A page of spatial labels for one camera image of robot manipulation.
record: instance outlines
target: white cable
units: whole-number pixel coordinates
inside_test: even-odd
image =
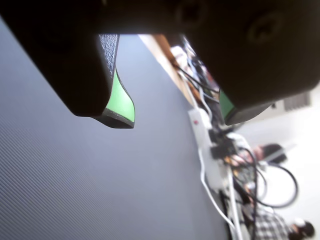
[[[200,165],[201,165],[201,172],[200,172],[200,179],[201,182],[204,186],[204,189],[206,190],[206,193],[208,194],[211,202],[213,203],[215,209],[217,210],[217,212],[221,215],[221,217],[230,225],[230,227],[235,230],[235,225],[230,221],[230,219],[221,211],[221,209],[219,208],[219,206],[217,205],[216,201],[214,200],[214,198],[211,195],[210,189],[206,183],[206,168],[205,168],[205,163],[202,157],[202,153],[201,153],[201,149],[198,149],[198,154],[199,154],[199,158],[200,158]]]
[[[200,94],[200,98],[201,98],[201,102],[202,104],[204,105],[208,115],[209,115],[209,119],[210,119],[210,123],[212,122],[212,111],[210,109],[210,107],[208,106],[208,104],[206,103],[205,101],[205,98],[204,98],[204,90],[202,89],[201,86],[199,86],[199,94]]]
[[[235,225],[235,231],[236,231],[237,239],[243,240],[241,227],[240,227],[240,220],[238,216],[238,209],[236,204],[234,178],[233,178],[233,174],[230,166],[227,167],[227,176],[229,181],[230,202],[231,202],[231,209],[233,214],[233,222]]]

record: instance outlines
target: textured black surface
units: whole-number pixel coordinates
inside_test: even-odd
[[[74,116],[0,21],[1,240],[223,240],[190,105],[138,36],[117,70],[134,129]]]
[[[111,76],[111,79],[113,79],[115,65],[116,65],[119,35],[118,34],[100,34],[99,38],[103,48],[103,53],[106,59],[109,74]]]

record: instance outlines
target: cable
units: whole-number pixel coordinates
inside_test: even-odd
[[[280,166],[279,164],[272,163],[272,162],[269,162],[269,163],[268,163],[268,166],[282,169],[282,170],[285,171],[287,174],[289,174],[289,176],[292,178],[293,183],[294,183],[294,186],[295,186],[295,191],[294,191],[293,197],[292,197],[289,201],[287,201],[286,203],[279,204],[279,205],[272,205],[272,204],[267,204],[267,203],[264,203],[264,202],[260,201],[259,199],[257,199],[255,196],[253,196],[253,195],[250,194],[249,192],[246,192],[246,194],[247,194],[250,198],[254,199],[255,201],[257,201],[259,204],[261,204],[261,205],[263,205],[263,206],[270,207],[270,208],[273,208],[273,209],[286,208],[286,207],[290,206],[290,205],[297,199],[297,197],[298,197],[298,194],[299,194],[298,182],[297,182],[295,176],[294,176],[288,169],[284,168],[283,166]]]
[[[220,214],[220,216],[230,225],[230,227],[233,230],[236,230],[235,225],[230,221],[230,219],[221,211],[221,209],[218,207],[216,201],[214,200],[214,198],[211,195],[210,189],[206,183],[206,168],[205,168],[205,164],[204,164],[204,160],[202,157],[202,152],[201,149],[198,149],[198,154],[199,154],[199,158],[200,158],[200,165],[201,165],[201,171],[200,171],[200,180],[202,182],[202,185],[204,187],[204,189],[206,190],[206,193],[208,194],[211,202],[213,203],[215,209],[217,210],[217,212]]]
[[[182,77],[182,78],[184,78],[184,79],[187,79],[187,80],[192,84],[192,86],[199,91],[199,87],[196,86],[192,81],[190,81],[183,73],[181,73],[180,71],[178,71],[178,74],[180,75],[180,77]],[[220,104],[220,102],[219,102],[218,99],[216,99],[216,98],[214,98],[214,97],[212,97],[212,96],[209,96],[209,95],[206,94],[205,92],[203,92],[203,96],[204,96],[205,98],[207,98],[207,99],[209,99],[209,100],[217,103],[217,104]]]
[[[208,116],[209,116],[209,120],[210,120],[210,123],[212,122],[212,111],[210,109],[210,107],[208,106],[208,104],[206,103],[205,101],[205,98],[204,98],[204,90],[202,89],[202,87],[199,87],[199,94],[200,94],[200,99],[201,99],[201,102],[203,104],[203,106],[205,107],[207,113],[208,113]]]
[[[217,93],[217,94],[219,93],[219,91],[217,91],[217,90],[215,90],[215,89],[213,89],[213,88],[210,88],[210,87],[204,85],[204,84],[201,83],[200,81],[196,80],[194,77],[190,76],[189,73],[187,73],[185,70],[183,70],[180,66],[173,64],[173,67],[175,67],[175,68],[179,69],[180,71],[182,71],[182,72],[184,73],[184,75],[186,76],[186,78],[187,78],[190,82],[191,82],[191,80],[192,80],[192,81],[195,81],[197,84],[199,84],[199,85],[200,85],[201,87],[203,87],[204,89],[207,89],[207,90],[212,91],[212,92]]]
[[[215,102],[215,103],[217,103],[217,104],[220,104],[220,102],[219,102],[216,98],[214,98],[214,97],[212,97],[212,96],[209,96],[209,95],[206,94],[205,92],[203,93],[203,95],[204,95],[207,99],[209,99],[209,100],[211,100],[211,101],[213,101],[213,102]]]
[[[267,183],[267,180],[265,178],[265,176],[263,175],[263,173],[259,170],[259,168],[257,168],[257,172],[260,174],[262,180],[263,180],[263,185],[264,185],[264,188],[263,188],[263,194],[259,197],[259,200],[263,200],[266,196],[267,196],[267,193],[268,193],[268,183]],[[246,184],[244,181],[240,180],[236,175],[233,175],[234,178],[242,183],[242,184]]]
[[[240,222],[239,222],[239,216],[238,216],[238,209],[237,209],[237,204],[236,204],[234,178],[233,178],[233,174],[232,174],[232,170],[231,170],[230,166],[227,166],[227,176],[228,176],[228,182],[229,182],[230,203],[231,203],[233,222],[235,225],[237,240],[243,240]]]
[[[185,86],[185,88],[186,88],[186,90],[187,90],[187,92],[188,92],[188,94],[189,94],[189,96],[190,96],[190,98],[191,98],[193,107],[194,107],[195,109],[197,109],[199,106],[198,106],[198,104],[197,104],[197,101],[196,101],[194,95],[192,94],[192,92],[191,92],[191,90],[190,90],[189,85],[187,84],[188,78],[187,78],[185,75],[183,75],[180,71],[178,71],[178,74],[179,74],[180,77],[182,78],[182,81],[183,81],[183,83],[184,83],[184,86]]]
[[[242,159],[245,161],[245,163],[247,163],[247,165],[242,165],[244,168],[248,168],[248,167],[251,166],[251,163],[248,162],[244,157],[239,156],[239,155],[237,155],[237,156],[240,157],[240,158],[242,158]],[[262,194],[261,197],[259,197],[260,200],[263,200],[263,199],[266,197],[267,192],[268,192],[268,183],[267,183],[267,180],[266,180],[265,176],[264,176],[263,173],[259,170],[259,168],[257,168],[256,170],[257,170],[257,172],[260,174],[260,176],[262,177],[262,180],[263,180],[263,185],[264,185],[263,194]],[[237,181],[239,181],[240,183],[246,184],[244,181],[240,180],[235,174],[234,174],[233,176],[234,176],[234,178],[235,178]]]
[[[245,150],[247,151],[252,160],[253,160],[253,168],[254,168],[254,198],[253,199],[253,232],[252,232],[252,237],[251,237],[251,240],[255,240],[256,239],[256,222],[257,222],[257,196],[258,196],[258,171],[257,171],[257,159],[256,159],[256,156],[254,155],[254,153],[248,149],[248,148],[245,148],[245,147],[241,147],[239,149],[242,149],[242,150]]]

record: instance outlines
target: green grip pad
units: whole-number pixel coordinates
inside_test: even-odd
[[[250,108],[239,109],[231,102],[228,96],[221,89],[219,93],[219,102],[224,123],[228,126],[253,119],[272,104],[265,103]]]
[[[102,115],[94,119],[114,129],[133,129],[135,126],[135,105],[123,86],[116,68],[109,101]]]

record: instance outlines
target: person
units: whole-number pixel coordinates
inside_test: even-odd
[[[314,226],[301,218],[287,225],[285,220],[260,206],[256,214],[256,240],[304,240],[315,236]]]

